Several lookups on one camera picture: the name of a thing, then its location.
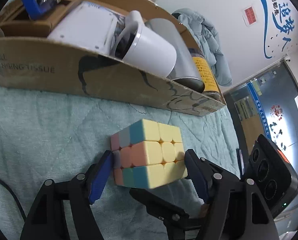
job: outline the yellow label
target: yellow label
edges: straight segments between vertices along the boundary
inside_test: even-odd
[[[219,92],[218,86],[215,82],[213,73],[209,68],[207,61],[200,57],[192,57],[196,67],[199,70],[202,81],[204,82],[204,91],[217,91]]]

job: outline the rubik's cube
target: rubik's cube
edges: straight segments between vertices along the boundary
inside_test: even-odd
[[[179,127],[146,119],[111,136],[117,185],[156,188],[188,176]]]

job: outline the light blue jacket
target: light blue jacket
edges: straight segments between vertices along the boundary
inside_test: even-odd
[[[232,85],[228,62],[221,52],[219,34],[213,24],[198,12],[188,8],[176,10],[172,15],[188,28],[211,67],[218,84],[220,86]]]

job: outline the black cable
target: black cable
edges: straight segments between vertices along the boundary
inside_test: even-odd
[[[16,194],[12,191],[12,189],[4,182],[0,179],[0,185],[2,185],[5,189],[7,189],[10,194],[12,195],[13,199],[15,200],[16,204],[17,204],[17,207],[19,208],[19,211],[21,213],[21,216],[23,218],[23,220],[25,221],[26,220],[26,214],[24,212],[24,209],[22,208],[21,204],[20,204],[20,201],[18,200]]]

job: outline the red sign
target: red sign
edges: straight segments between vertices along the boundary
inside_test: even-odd
[[[257,21],[256,18],[255,18],[255,14],[254,14],[254,11],[253,11],[252,7],[249,7],[247,9],[245,9],[244,12],[245,12],[245,15],[247,16],[249,25],[252,24],[252,23],[255,23]]]

